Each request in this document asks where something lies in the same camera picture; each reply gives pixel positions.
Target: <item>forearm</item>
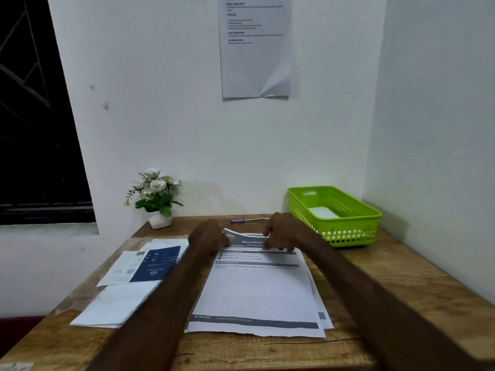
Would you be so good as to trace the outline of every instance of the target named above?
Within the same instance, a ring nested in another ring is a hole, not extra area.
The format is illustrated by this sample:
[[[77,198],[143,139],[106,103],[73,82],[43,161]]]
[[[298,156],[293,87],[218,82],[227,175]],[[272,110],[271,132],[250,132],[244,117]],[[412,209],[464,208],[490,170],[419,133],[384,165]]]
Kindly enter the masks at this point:
[[[370,348],[389,369],[483,369],[449,337],[321,237],[309,237],[300,248],[325,275]]]
[[[208,254],[194,245],[169,275],[109,338],[88,370],[169,369],[191,292]]]

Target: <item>blue pen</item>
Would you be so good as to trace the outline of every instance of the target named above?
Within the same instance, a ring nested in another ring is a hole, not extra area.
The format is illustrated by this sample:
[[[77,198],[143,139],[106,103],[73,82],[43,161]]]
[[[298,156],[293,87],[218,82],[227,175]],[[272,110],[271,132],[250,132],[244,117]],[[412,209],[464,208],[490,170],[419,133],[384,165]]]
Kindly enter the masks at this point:
[[[242,218],[239,220],[231,220],[230,223],[231,224],[250,223],[251,221],[265,221],[265,220],[269,220],[269,219],[270,219],[269,217],[265,217],[265,218]]]

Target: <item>wooden desk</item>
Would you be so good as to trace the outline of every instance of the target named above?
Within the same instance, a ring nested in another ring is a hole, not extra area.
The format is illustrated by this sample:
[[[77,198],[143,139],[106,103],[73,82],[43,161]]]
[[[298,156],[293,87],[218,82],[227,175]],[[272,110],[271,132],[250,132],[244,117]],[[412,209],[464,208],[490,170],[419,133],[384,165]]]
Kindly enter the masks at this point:
[[[222,216],[217,219],[221,226],[239,232],[262,230],[264,223],[229,224],[231,218],[244,217],[248,216]],[[175,218],[169,228],[162,230],[152,230],[148,224],[143,225],[72,295],[81,296],[91,290],[94,293],[96,283],[122,251],[139,249],[147,241],[147,237],[189,234],[203,219],[205,218]],[[367,248],[345,250],[343,254],[443,330],[472,356],[487,364],[495,364],[494,306],[382,230],[378,231],[374,244]],[[310,260],[306,261],[335,325],[335,329],[325,331],[326,339],[187,333],[179,342],[173,369],[380,369],[374,357],[363,346],[359,331],[330,285],[319,269]],[[201,274],[191,297],[191,307],[208,268],[209,266],[205,266]],[[58,316],[51,312],[0,363],[35,362],[34,371],[84,369],[112,330],[70,326],[69,323],[78,314],[75,310]]]

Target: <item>green plastic basket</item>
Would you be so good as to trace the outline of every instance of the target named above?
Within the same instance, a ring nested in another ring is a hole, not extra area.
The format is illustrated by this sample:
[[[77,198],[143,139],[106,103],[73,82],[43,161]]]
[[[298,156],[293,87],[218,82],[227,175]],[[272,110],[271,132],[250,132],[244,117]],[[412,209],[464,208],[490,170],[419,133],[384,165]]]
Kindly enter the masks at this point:
[[[333,186],[291,187],[290,212],[333,247],[369,245],[382,214]],[[327,207],[339,218],[319,218],[309,208]]]

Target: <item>hand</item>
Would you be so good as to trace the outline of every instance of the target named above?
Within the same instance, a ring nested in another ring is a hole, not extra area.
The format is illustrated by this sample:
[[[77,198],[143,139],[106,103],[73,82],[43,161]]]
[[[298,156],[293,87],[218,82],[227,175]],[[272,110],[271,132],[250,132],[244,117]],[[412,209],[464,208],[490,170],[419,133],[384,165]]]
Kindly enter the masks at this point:
[[[229,239],[212,218],[198,224],[189,234],[188,240],[190,247],[206,255],[229,245]]]
[[[304,249],[310,240],[321,241],[316,232],[289,213],[276,212],[272,215],[263,231],[263,236],[268,235],[270,237],[265,241],[265,249],[287,249],[289,252],[293,252],[296,247]]]

